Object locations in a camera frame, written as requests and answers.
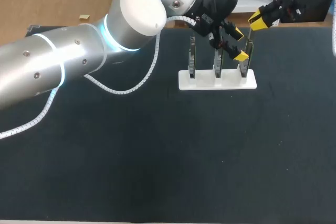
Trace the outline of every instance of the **black cloth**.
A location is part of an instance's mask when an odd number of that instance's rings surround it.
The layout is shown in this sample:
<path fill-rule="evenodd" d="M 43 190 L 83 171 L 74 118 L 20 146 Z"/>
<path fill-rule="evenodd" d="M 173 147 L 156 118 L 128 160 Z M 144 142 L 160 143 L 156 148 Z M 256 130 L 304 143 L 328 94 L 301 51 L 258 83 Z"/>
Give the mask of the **black cloth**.
<path fill-rule="evenodd" d="M 180 91 L 191 34 L 163 31 L 157 66 L 137 92 L 65 83 L 36 127 L 0 141 L 0 219 L 335 222 L 331 29 L 259 32 L 258 88 L 248 91 Z M 208 40 L 196 44 L 197 68 L 211 68 Z M 93 76 L 131 88 L 153 53 L 154 41 Z M 0 131 L 33 119 L 48 95 L 1 111 Z"/>

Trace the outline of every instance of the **screw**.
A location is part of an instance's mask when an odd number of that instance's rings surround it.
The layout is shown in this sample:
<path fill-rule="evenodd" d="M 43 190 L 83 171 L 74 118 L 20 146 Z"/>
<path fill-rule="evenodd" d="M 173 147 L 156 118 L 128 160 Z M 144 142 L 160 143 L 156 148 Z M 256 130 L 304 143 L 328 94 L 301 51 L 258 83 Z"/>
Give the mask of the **screw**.
<path fill-rule="evenodd" d="M 24 51 L 23 55 L 26 56 L 26 57 L 29 57 L 30 56 L 30 52 L 29 51 Z"/>
<path fill-rule="evenodd" d="M 178 1 L 178 0 L 175 0 L 174 2 L 173 2 L 173 7 L 174 8 L 179 8 L 181 6 L 181 3 L 180 3 L 180 1 Z"/>

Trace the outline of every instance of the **white stand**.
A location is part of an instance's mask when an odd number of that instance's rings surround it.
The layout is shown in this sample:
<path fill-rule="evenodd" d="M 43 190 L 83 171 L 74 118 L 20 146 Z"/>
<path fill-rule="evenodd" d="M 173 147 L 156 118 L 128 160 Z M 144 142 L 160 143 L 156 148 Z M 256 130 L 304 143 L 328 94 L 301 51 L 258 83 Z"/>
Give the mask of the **white stand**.
<path fill-rule="evenodd" d="M 213 69 L 196 70 L 196 78 L 190 79 L 189 71 L 182 70 L 179 75 L 180 90 L 240 90 L 256 89 L 257 82 L 252 69 L 247 78 L 242 78 L 238 69 L 223 69 L 222 77 L 216 78 Z"/>

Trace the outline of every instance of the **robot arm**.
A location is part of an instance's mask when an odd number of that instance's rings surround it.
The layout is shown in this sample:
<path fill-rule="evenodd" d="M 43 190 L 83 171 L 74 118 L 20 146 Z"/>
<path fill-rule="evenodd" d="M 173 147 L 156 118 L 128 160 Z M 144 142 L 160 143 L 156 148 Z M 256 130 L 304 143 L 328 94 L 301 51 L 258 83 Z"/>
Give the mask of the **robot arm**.
<path fill-rule="evenodd" d="M 106 17 L 94 24 L 55 29 L 3 45 L 0 108 L 60 87 L 107 62 L 125 61 L 163 29 L 167 17 L 198 18 L 196 32 L 214 33 L 220 43 L 218 29 L 236 4 L 237 0 L 113 0 Z"/>

